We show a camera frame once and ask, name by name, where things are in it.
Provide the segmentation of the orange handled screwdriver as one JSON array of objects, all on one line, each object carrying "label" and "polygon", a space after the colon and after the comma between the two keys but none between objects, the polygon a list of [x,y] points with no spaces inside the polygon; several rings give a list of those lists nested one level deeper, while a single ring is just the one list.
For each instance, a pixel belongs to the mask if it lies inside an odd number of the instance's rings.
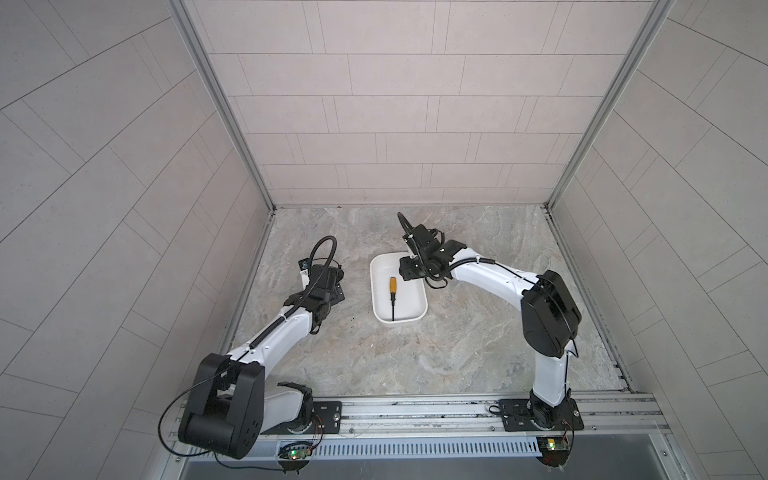
[{"label": "orange handled screwdriver", "polygon": [[396,277],[390,277],[389,279],[389,297],[391,307],[391,321],[395,321],[396,313],[396,300],[397,300],[397,279]]}]

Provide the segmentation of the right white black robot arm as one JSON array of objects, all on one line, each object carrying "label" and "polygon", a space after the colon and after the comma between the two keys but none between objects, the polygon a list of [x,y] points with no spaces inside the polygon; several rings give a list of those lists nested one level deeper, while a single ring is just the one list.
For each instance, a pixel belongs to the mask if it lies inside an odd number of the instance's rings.
[{"label": "right white black robot arm", "polygon": [[450,280],[466,282],[520,311],[524,339],[535,352],[533,386],[523,404],[501,401],[498,413],[517,417],[539,430],[583,429],[568,381],[569,358],[579,356],[576,338],[582,315],[561,275],[506,266],[462,242],[447,240],[439,229],[414,226],[403,214],[398,220],[410,251],[399,260],[403,280],[422,279],[434,289]]}]

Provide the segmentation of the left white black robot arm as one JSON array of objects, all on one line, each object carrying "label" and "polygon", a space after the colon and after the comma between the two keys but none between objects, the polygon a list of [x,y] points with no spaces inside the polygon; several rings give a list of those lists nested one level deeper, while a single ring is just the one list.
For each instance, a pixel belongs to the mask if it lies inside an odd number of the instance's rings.
[{"label": "left white black robot arm", "polygon": [[283,426],[295,433],[317,427],[312,390],[267,378],[305,337],[319,332],[331,308],[344,300],[344,272],[338,262],[300,262],[304,289],[291,295],[272,324],[228,354],[212,353],[200,363],[178,427],[181,442],[241,459],[258,436]]}]

